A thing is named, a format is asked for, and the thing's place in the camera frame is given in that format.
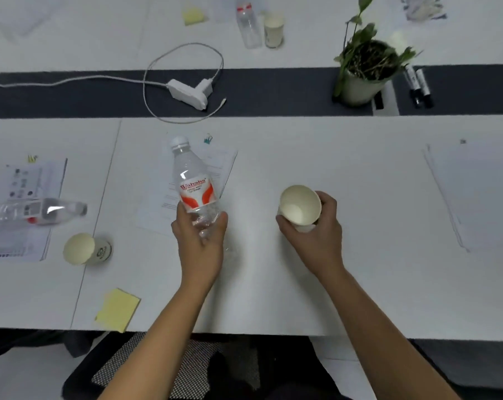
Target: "red and white label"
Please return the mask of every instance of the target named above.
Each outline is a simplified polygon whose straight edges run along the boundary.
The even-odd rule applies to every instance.
[[[212,186],[212,180],[208,175],[200,175],[183,181],[178,189],[187,210],[198,209],[218,200]]]

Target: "white cable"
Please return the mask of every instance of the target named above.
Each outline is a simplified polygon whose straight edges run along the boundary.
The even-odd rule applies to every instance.
[[[151,110],[151,108],[148,106],[148,101],[146,99],[146,84],[147,85],[157,86],[157,87],[164,87],[164,88],[168,88],[168,86],[164,82],[147,81],[146,78],[147,78],[148,72],[153,68],[153,66],[159,60],[161,60],[162,58],[168,56],[170,53],[175,52],[177,49],[181,49],[181,47],[189,46],[189,45],[200,45],[200,46],[208,47],[209,49],[215,51],[220,56],[220,58],[221,58],[221,60],[220,60],[220,66],[216,70],[215,75],[210,78],[211,80],[214,80],[215,77],[218,75],[218,73],[220,73],[221,69],[224,68],[224,57],[222,56],[222,53],[220,53],[220,51],[217,50],[217,49],[215,49],[213,46],[209,46],[209,45],[201,43],[201,42],[189,42],[189,43],[185,43],[185,44],[176,46],[175,48],[169,50],[166,53],[161,54],[159,57],[157,57],[155,60],[153,60],[149,64],[149,66],[146,69],[146,71],[144,71],[144,77],[143,77],[142,80],[133,80],[133,79],[124,78],[124,77],[105,76],[105,75],[102,75],[102,74],[95,74],[95,75],[92,75],[92,76],[70,77],[70,78],[66,78],[64,80],[60,80],[60,81],[56,81],[56,82],[15,82],[15,83],[12,83],[12,84],[0,84],[0,88],[14,88],[14,87],[55,87],[55,86],[59,86],[59,85],[63,85],[63,84],[69,83],[71,81],[94,80],[94,79],[118,80],[118,81],[125,81],[127,83],[142,84],[142,96],[143,96],[143,99],[144,99],[144,105],[148,109],[149,113],[151,115],[153,115],[153,117],[157,118],[158,120],[161,120],[162,122],[166,122],[166,123],[170,123],[170,124],[188,125],[188,124],[196,123],[196,122],[199,122],[201,120],[210,118],[212,115],[214,115],[215,113],[217,113],[221,109],[221,107],[225,104],[226,99],[224,98],[221,101],[219,107],[217,107],[215,109],[215,111],[213,111],[210,114],[208,114],[207,116],[204,116],[204,117],[199,118],[199,119],[188,120],[188,121],[184,121],[184,122],[177,122],[177,121],[174,121],[174,120],[163,119],[163,118],[155,115],[153,113],[153,111]]]

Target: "paper cup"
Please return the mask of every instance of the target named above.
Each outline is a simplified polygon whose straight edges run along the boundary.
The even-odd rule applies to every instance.
[[[62,255],[72,265],[95,264],[106,261],[112,251],[113,247],[105,239],[79,233],[66,242]]]
[[[311,188],[293,185],[281,193],[278,212],[299,231],[309,231],[322,213],[322,202]]]
[[[284,17],[277,13],[268,13],[264,18],[264,43],[270,48],[280,47],[283,43]]]

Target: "bottle neck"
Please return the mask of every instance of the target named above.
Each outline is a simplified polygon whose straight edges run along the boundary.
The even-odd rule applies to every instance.
[[[174,156],[181,153],[186,153],[188,151],[190,151],[190,146],[188,144],[184,144],[183,146],[179,146],[175,149],[172,149],[172,153],[174,154]]]

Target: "person's left hand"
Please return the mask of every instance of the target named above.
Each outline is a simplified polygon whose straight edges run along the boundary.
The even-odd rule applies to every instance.
[[[224,236],[227,229],[227,213],[221,212],[211,226],[208,239],[202,239],[192,225],[192,217],[182,202],[177,205],[177,218],[172,222],[172,231],[179,245],[181,259],[181,287],[193,289],[205,295],[212,288],[220,273],[224,259]]]

